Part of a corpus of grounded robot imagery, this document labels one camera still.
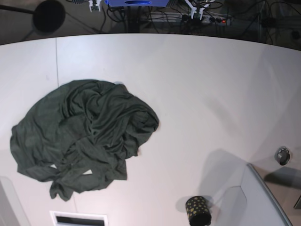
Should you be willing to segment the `dark green t-shirt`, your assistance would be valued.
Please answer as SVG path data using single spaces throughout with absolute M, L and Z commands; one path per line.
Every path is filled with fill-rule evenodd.
M 154 110 L 123 84 L 71 81 L 40 99 L 12 128 L 17 171 L 51 182 L 50 196 L 101 190 L 126 180 L 126 160 L 159 126 Z

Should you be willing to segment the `black cup with gold dots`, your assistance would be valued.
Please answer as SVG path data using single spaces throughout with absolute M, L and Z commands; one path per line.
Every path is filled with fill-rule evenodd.
M 185 209 L 190 226 L 209 226 L 212 216 L 203 196 L 194 196 L 185 203 Z

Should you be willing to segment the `blue plastic box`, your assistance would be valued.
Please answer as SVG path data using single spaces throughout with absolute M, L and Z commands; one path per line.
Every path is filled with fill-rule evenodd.
M 106 0 L 111 7 L 127 7 L 127 6 L 150 6 L 150 7 L 166 7 L 169 0 Z

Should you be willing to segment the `round metal table grommet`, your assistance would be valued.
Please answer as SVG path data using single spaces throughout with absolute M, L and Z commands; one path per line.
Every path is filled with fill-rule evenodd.
M 276 151 L 274 157 L 279 165 L 284 166 L 290 161 L 291 154 L 286 146 L 281 146 Z

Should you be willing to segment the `white rectangular table slot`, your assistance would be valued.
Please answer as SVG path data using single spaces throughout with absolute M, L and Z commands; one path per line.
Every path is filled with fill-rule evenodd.
M 50 211 L 55 226 L 108 226 L 107 215 Z

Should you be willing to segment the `black round stool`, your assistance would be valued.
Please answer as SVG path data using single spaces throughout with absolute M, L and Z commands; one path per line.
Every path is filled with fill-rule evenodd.
M 40 35 L 51 35 L 64 23 L 65 7 L 57 0 L 46 0 L 40 3 L 32 16 L 34 31 Z

